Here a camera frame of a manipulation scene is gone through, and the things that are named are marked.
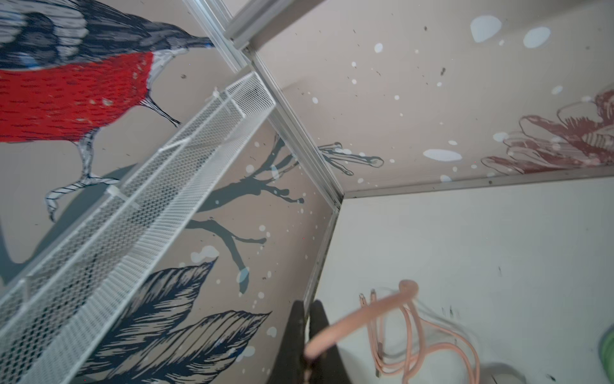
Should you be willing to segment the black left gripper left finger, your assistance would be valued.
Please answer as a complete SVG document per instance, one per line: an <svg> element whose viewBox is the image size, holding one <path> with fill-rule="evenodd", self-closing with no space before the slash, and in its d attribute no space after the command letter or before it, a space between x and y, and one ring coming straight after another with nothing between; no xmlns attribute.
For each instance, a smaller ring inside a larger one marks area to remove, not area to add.
<svg viewBox="0 0 614 384"><path fill-rule="evenodd" d="M300 384L304 382L305 307L295 301L289 313L268 384Z"/></svg>

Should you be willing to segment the aluminium back crossbar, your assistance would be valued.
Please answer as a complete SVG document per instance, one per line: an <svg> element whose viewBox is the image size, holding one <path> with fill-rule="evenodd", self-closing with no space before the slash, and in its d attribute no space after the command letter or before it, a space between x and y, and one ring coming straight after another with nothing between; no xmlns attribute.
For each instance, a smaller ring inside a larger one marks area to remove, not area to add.
<svg viewBox="0 0 614 384"><path fill-rule="evenodd" d="M224 37L240 51L258 51L323 0L253 0L230 19Z"/></svg>

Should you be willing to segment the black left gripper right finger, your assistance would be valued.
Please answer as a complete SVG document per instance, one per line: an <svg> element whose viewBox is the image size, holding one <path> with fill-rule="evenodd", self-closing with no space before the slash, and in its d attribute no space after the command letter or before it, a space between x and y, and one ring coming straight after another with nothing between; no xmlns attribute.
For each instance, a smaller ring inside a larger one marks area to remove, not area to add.
<svg viewBox="0 0 614 384"><path fill-rule="evenodd" d="M323 304L316 300L310 305L310 340L329 326ZM336 345L333 345L310 363L309 383L315 384L351 384L342 357Z"/></svg>

